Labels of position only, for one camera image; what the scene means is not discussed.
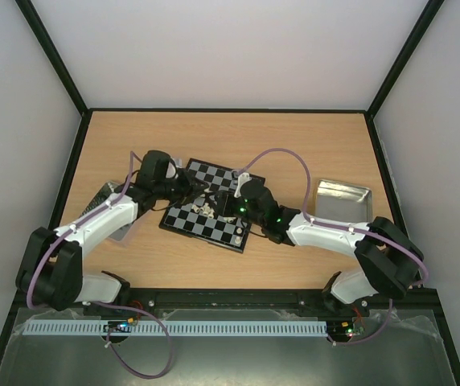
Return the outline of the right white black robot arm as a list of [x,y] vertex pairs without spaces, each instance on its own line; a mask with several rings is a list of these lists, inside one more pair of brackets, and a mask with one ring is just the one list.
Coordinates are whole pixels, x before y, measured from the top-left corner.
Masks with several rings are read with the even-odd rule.
[[387,218],[346,223],[309,216],[278,204],[256,179],[213,196],[217,215],[254,224],[275,244],[317,247],[356,259],[359,268],[334,273],[322,289],[322,305],[331,314],[376,294],[400,300],[428,275],[421,250]]

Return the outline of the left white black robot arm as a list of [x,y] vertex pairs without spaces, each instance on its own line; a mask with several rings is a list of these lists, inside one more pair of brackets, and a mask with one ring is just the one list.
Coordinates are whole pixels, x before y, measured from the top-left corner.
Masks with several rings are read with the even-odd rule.
[[105,271],[85,271],[88,254],[154,209],[158,201],[182,205],[207,189],[205,182],[160,150],[148,151],[139,162],[138,169],[129,168],[123,184],[80,218],[31,233],[15,281],[29,308],[65,310],[77,302],[115,302],[124,279]]

